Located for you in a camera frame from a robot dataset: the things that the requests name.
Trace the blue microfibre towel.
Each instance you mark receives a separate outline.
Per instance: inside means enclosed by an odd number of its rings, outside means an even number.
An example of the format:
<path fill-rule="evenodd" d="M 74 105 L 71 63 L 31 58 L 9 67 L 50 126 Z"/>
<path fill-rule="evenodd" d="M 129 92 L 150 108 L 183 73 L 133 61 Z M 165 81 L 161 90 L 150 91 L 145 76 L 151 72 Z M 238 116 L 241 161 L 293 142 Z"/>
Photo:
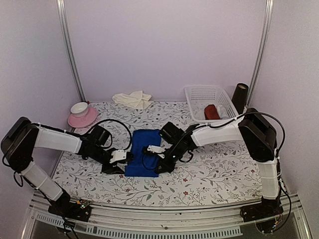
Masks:
<path fill-rule="evenodd" d="M 157 178 L 159 176 L 155 173 L 158 157 L 144 153 L 144 148 L 149 145 L 160 146 L 159 131 L 159 129 L 138 129 L 133 132 L 131 148 L 133 160 L 125 167 L 126 177 Z"/>

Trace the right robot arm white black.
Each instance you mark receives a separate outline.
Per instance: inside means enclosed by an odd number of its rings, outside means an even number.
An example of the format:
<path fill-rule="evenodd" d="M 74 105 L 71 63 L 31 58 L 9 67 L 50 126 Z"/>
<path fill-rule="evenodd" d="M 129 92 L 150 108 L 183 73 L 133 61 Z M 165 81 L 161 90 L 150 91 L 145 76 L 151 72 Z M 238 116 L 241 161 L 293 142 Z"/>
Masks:
<path fill-rule="evenodd" d="M 196 123 L 182 130 L 168 122 L 159 135 L 170 147 L 149 145 L 147 151 L 159 156 L 156 173 L 171 173 L 176 162 L 187 152 L 214 143 L 244 141 L 261 177 L 262 202 L 258 205 L 258 213 L 268 217 L 277 209 L 281 195 L 279 151 L 282 145 L 277 144 L 277 132 L 267 117 L 268 114 L 249 108 L 244 114 L 220 125 Z"/>

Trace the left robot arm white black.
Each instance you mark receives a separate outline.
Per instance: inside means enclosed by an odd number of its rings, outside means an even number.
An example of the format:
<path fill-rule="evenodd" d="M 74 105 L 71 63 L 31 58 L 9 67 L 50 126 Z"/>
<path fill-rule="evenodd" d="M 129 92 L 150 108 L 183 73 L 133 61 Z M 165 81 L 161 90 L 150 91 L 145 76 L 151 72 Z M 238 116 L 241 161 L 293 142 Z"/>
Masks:
<path fill-rule="evenodd" d="M 117 164 L 128 160 L 127 150 L 105 146 L 110 136 L 97 124 L 88 132 L 78 134 L 20 117 L 1 140 L 0 149 L 6 159 L 5 166 L 42 193 L 63 216 L 70 216 L 74 205 L 69 194 L 35 163 L 34 151 L 70 152 L 84 160 L 93 159 L 100 163 L 103 173 L 122 174 L 123 170 Z"/>

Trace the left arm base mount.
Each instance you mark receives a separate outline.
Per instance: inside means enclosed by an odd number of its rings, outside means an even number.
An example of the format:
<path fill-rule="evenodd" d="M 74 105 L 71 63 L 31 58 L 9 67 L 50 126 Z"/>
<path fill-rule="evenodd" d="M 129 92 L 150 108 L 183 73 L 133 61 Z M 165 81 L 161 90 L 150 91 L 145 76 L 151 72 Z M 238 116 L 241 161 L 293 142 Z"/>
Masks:
<path fill-rule="evenodd" d="M 54 215 L 74 219 L 82 222 L 88 222 L 91 216 L 92 208 L 69 200 L 52 201 L 48 212 Z"/>

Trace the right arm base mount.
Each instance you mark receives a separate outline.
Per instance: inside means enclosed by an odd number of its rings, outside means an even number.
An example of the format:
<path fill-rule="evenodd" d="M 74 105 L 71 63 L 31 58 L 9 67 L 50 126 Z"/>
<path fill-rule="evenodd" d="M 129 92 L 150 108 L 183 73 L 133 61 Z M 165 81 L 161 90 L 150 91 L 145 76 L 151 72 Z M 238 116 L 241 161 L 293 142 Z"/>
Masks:
<path fill-rule="evenodd" d="M 261 220 L 268 217 L 274 217 L 283 213 L 283 207 L 281 205 L 273 206 L 262 203 L 243 206 L 240 208 L 240 216 L 244 222 L 251 222 L 255 220 Z"/>

